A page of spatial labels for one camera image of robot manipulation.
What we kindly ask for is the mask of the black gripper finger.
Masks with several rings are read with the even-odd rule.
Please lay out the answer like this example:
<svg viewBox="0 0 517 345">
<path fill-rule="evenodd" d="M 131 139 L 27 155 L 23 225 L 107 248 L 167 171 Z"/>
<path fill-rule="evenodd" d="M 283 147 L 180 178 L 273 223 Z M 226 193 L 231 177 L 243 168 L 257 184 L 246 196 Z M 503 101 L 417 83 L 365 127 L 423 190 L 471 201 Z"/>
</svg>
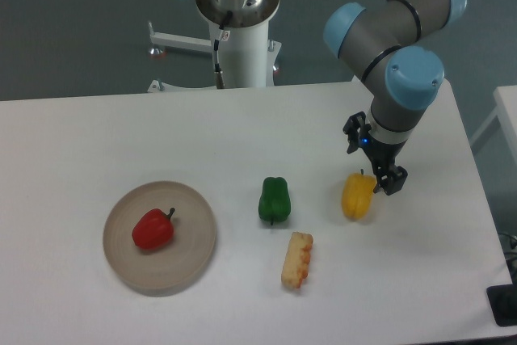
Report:
<svg viewBox="0 0 517 345">
<path fill-rule="evenodd" d="M 373 193 L 384 192 L 391 196 L 399 192 L 407 179 L 407 171 L 401 166 L 388 166 L 387 169 L 378 167 L 375 172 L 376 186 Z"/>
<path fill-rule="evenodd" d="M 347 153 L 352 154 L 358 149 L 364 149 L 370 144 L 370 124 L 364 111 L 350 116 L 343 127 L 343 133 L 347 136 Z"/>
</svg>

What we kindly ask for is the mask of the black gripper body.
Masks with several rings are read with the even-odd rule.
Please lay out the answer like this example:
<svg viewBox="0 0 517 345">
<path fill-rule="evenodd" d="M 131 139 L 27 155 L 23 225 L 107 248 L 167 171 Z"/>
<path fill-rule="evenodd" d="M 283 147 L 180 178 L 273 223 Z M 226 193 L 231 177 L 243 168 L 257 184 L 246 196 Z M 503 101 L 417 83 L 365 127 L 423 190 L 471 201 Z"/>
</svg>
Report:
<svg viewBox="0 0 517 345">
<path fill-rule="evenodd" d="M 392 144 L 375 138 L 370 124 L 365 124 L 359 131 L 359 146 L 372 164 L 375 175 L 407 175 L 403 167 L 396 165 L 396 156 L 405 144 L 406 141 Z"/>
</svg>

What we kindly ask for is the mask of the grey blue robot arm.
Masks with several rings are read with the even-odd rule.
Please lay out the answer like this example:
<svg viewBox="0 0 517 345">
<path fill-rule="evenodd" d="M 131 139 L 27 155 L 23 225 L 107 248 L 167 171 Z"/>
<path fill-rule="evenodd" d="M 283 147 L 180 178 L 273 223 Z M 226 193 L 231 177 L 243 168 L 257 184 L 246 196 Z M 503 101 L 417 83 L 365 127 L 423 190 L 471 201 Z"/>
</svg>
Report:
<svg viewBox="0 0 517 345">
<path fill-rule="evenodd" d="M 195 0 L 208 24 L 216 87 L 260 88 L 272 80 L 268 28 L 280 0 Z M 444 80 L 442 61 L 419 41 L 458 20 L 467 0 L 385 0 L 378 11 L 350 2 L 327 20 L 323 39 L 370 91 L 366 112 L 349 117 L 348 152 L 362 150 L 376 191 L 400 191 L 407 171 L 396 157 L 433 103 Z"/>
</svg>

